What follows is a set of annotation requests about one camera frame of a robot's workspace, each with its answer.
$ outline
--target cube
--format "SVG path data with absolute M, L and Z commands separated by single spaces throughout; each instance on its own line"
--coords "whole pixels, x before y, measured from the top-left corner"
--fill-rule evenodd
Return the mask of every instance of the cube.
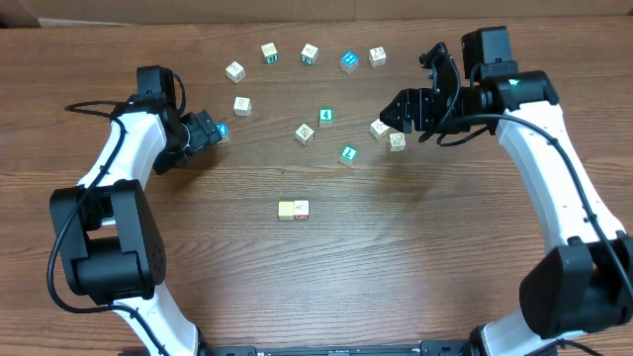
M 277 48 L 275 48 L 275 44 L 265 44 L 261 47 L 261 51 L 264 52 L 264 61 L 266 64 L 274 63 L 279 60 L 279 55 L 277 54 Z
M 308 201 L 295 201 L 295 219 L 307 220 L 310 218 L 310 203 Z
M 387 64 L 387 54 L 382 47 L 369 49 L 369 63 L 373 67 Z
M 304 50 L 301 51 L 301 61 L 305 64 L 315 65 L 318 57 L 318 48 L 311 44 L 306 44 Z
M 369 126 L 369 132 L 372 133 L 376 139 L 383 138 L 388 131 L 389 127 L 383 124 L 380 119 L 376 119 L 376 121 Z
M 222 140 L 218 143 L 228 142 L 228 126 L 225 123 L 216 124 Z
M 318 111 L 318 126 L 320 128 L 331 128 L 334 126 L 334 110 L 332 108 L 321 108 Z
M 315 138 L 315 131 L 310 129 L 308 125 L 302 124 L 295 131 L 295 138 L 299 142 L 301 142 L 303 145 L 308 145 L 308 143 L 310 143 L 310 141 L 312 141 L 313 138 Z
M 295 219 L 295 202 L 279 202 L 279 220 Z
M 405 150 L 405 134 L 404 133 L 391 133 L 389 135 L 389 151 Z
M 250 99 L 235 97 L 235 104 L 233 104 L 233 110 L 236 115 L 250 116 Z
M 349 50 L 343 57 L 340 58 L 340 67 L 347 72 L 347 74 L 351 74 L 351 72 L 356 69 L 358 66 L 358 56 L 354 54 L 351 50 Z
M 232 80 L 233 83 L 239 83 L 239 81 L 246 76 L 246 72 L 244 71 L 244 67 L 235 61 L 226 68 L 226 76 Z
M 356 160 L 357 156 L 358 156 L 358 149 L 347 144 L 345 145 L 345 147 L 343 147 L 343 150 L 340 152 L 338 161 L 347 166 L 351 166 Z

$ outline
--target wood grain surface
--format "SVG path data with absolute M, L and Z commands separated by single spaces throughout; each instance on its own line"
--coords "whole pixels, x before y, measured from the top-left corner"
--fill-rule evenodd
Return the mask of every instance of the wood grain surface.
M 633 223 L 631 18 L 483 19 L 0 31 L 0 354 L 116 355 L 140 347 L 113 313 L 61 311 L 45 286 L 53 242 L 48 198 L 73 186 L 109 135 L 65 105 L 125 100 L 136 68 L 176 71 L 188 109 L 226 122 L 230 142 L 147 184 L 168 256 L 167 285 L 213 345 L 285 347 L 464 338 L 518 303 L 543 256 L 539 223 L 494 137 L 440 148 L 407 137 L 387 152 L 369 124 L 399 90 L 430 86 L 417 57 L 439 41 L 462 67 L 461 37 L 507 25 L 522 70 L 545 70 L 601 198 Z M 274 42 L 280 61 L 264 64 Z M 314 67 L 300 62 L 306 43 Z M 387 65 L 369 66 L 383 46 Z M 347 50 L 360 57 L 348 75 Z M 233 84 L 237 60 L 246 78 Z M 235 96 L 252 101 L 236 117 Z M 320 129 L 319 107 L 335 125 Z M 306 123 L 315 140 L 294 131 Z M 348 168 L 345 144 L 359 149 Z M 277 202 L 305 198 L 308 222 L 279 222 Z M 90 306 L 67 289 L 63 298 Z M 630 355 L 633 326 L 583 342 Z M 565 355 L 580 355 L 564 351 Z

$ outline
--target blue block with white symbol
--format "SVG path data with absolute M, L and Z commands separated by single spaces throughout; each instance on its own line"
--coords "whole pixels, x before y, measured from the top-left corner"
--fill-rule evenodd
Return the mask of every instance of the blue block with white symbol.
M 225 123 L 216 124 L 216 128 L 222 136 L 222 140 L 218 143 L 228 142 L 228 126 Z
M 340 67 L 347 74 L 351 74 L 351 72 L 356 69 L 358 66 L 358 55 L 354 54 L 351 50 L 349 50 L 343 57 L 340 58 Z

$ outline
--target wooden tabletop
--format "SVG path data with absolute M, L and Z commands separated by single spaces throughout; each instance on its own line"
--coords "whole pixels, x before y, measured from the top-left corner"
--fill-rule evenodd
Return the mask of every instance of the wooden tabletop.
M 544 252 L 507 153 L 489 135 L 440 148 L 415 134 L 404 152 L 387 152 L 368 131 L 401 89 L 430 86 L 422 52 L 444 41 L 461 71 L 461 37 L 495 25 L 508 26 L 521 70 L 548 73 L 593 184 L 633 226 L 630 17 L 1 30 L 0 354 L 140 346 L 113 313 L 75 315 L 51 301 L 48 198 L 76 184 L 110 131 L 62 108 L 125 100 L 136 68 L 153 64 L 180 75 L 188 111 L 229 127 L 230 142 L 152 173 L 146 189 L 169 290 L 213 345 L 415 343 L 465 338 L 503 317 Z M 270 42 L 280 61 L 264 64 Z M 314 67 L 300 62 L 306 43 L 319 48 Z M 376 46 L 388 61 L 371 68 Z M 349 49 L 360 64 L 348 75 L 338 62 Z M 234 60 L 246 70 L 239 84 L 225 74 Z M 251 99 L 249 118 L 233 113 L 235 96 Z M 320 107 L 334 109 L 333 128 L 318 127 Z M 294 139 L 303 123 L 316 131 L 308 147 Z M 359 149 L 351 168 L 337 162 L 345 144 Z M 295 198 L 310 200 L 310 220 L 279 222 L 277 203 Z M 90 306 L 60 268 L 62 297 Z M 582 342 L 629 355 L 632 335 L 628 325 Z

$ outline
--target yellow cube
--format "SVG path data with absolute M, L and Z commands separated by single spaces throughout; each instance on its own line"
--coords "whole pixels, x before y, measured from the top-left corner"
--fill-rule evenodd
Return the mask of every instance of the yellow cube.
M 295 202 L 279 202 L 279 220 L 295 218 Z

